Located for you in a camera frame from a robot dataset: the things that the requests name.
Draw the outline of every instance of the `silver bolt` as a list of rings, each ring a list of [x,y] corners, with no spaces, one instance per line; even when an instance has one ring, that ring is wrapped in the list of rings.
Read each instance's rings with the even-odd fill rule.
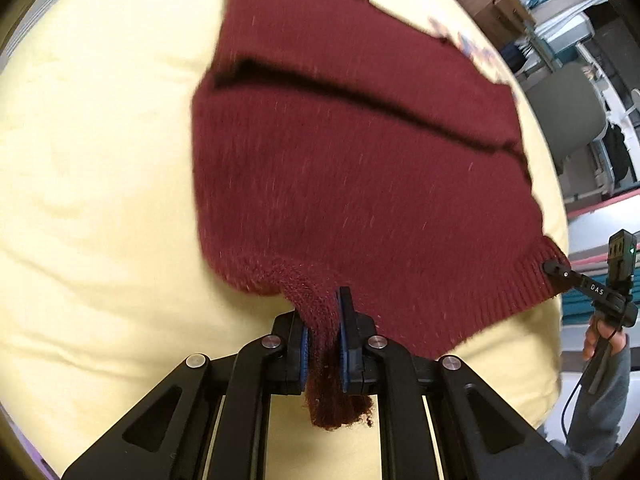
[[[207,362],[207,358],[202,354],[191,354],[187,357],[187,366],[189,368],[200,368]]]
[[[447,370],[460,370],[462,363],[460,359],[453,355],[448,355],[442,360],[442,366],[444,366]]]
[[[277,348],[280,343],[282,343],[282,339],[275,334],[269,334],[262,338],[262,346],[265,348]]]
[[[371,348],[384,348],[389,341],[386,340],[386,337],[382,336],[382,335],[372,335],[367,343],[369,343],[369,346]]]

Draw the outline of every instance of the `cardboard box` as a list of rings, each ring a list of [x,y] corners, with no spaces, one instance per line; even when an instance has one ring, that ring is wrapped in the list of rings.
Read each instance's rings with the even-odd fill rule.
[[[524,34],[525,22],[534,25],[533,16],[520,0],[457,0],[497,49]]]

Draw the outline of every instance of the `person's arm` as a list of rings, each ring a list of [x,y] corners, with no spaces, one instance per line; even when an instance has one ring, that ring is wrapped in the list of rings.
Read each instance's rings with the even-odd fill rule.
[[[609,337],[612,332],[612,327],[603,321],[598,322],[596,332],[592,323],[585,336],[585,359],[593,356],[598,336]],[[580,389],[567,437],[569,450],[580,455],[588,467],[604,464],[616,449],[619,424],[629,391],[631,351],[628,338],[617,333],[610,344],[611,357],[600,387],[593,395],[584,388]]]

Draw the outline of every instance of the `red knit garment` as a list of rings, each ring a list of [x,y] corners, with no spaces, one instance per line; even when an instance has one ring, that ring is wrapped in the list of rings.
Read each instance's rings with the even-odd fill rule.
[[[338,286],[430,358],[558,293],[510,87],[367,0],[227,0],[192,114],[202,253],[299,311],[318,426],[369,406],[338,390]]]

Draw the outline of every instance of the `yellow tablecloth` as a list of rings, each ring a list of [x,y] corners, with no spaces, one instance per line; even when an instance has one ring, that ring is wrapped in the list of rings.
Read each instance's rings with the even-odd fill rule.
[[[370,1],[513,85],[544,231],[566,250],[545,141],[470,18],[454,0]],[[188,354],[234,353],[290,309],[232,290],[198,249],[189,106],[223,4],[60,0],[0,75],[0,400],[59,474]],[[537,425],[559,323],[550,300],[454,352]],[[302,398],[273,404],[268,478],[380,477],[377,427],[327,433]]]

